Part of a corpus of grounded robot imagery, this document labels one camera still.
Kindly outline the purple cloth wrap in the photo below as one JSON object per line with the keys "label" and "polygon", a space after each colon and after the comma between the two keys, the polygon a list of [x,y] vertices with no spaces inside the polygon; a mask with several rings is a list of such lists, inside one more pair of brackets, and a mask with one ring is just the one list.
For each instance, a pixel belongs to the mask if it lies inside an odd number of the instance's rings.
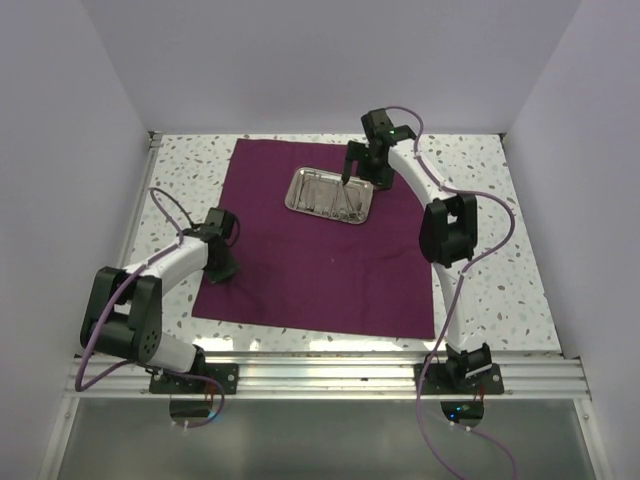
{"label": "purple cloth wrap", "polygon": [[195,317],[333,333],[431,339],[432,271],[418,246],[423,210],[396,178],[348,225],[294,212],[285,197],[302,167],[341,170],[342,145],[241,139],[220,206],[241,225],[238,272],[203,279]]}

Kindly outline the steel hemostat forceps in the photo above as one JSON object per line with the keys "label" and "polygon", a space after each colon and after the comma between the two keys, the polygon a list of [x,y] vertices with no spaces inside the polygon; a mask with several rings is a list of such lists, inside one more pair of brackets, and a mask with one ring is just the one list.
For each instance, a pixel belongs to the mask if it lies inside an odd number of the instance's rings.
{"label": "steel hemostat forceps", "polygon": [[351,197],[349,196],[349,192],[346,185],[343,183],[339,183],[338,189],[343,196],[344,208],[343,208],[342,216],[344,217],[344,219],[347,222],[352,222],[352,223],[363,222],[363,213],[356,206],[356,204],[351,200]]}

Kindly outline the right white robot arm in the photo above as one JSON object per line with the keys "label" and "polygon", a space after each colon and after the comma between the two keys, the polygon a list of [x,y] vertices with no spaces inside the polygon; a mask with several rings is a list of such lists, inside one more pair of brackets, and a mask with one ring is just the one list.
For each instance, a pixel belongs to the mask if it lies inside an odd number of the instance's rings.
{"label": "right white robot arm", "polygon": [[349,142],[341,181],[356,176],[379,190],[389,190],[399,175],[423,207],[419,250],[434,267],[442,290],[446,319],[438,343],[444,343],[442,363],[427,360],[425,377],[451,391],[468,392],[488,374],[490,347],[474,331],[478,302],[469,278],[481,259],[478,245],[478,198],[475,191],[451,186],[419,153],[421,130],[396,126],[386,108],[361,117],[366,141]]}

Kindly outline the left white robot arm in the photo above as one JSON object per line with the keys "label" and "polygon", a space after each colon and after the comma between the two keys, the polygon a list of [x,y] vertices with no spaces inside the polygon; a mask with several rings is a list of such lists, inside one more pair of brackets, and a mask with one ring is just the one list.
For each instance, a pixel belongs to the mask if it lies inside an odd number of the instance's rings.
{"label": "left white robot arm", "polygon": [[239,238],[238,217],[211,208],[205,220],[179,232],[175,242],[125,268],[104,267],[94,278],[80,331],[84,362],[97,352],[129,363],[169,370],[185,392],[201,390],[208,369],[193,344],[163,331],[163,297],[202,271],[212,283],[239,270],[231,247]]}

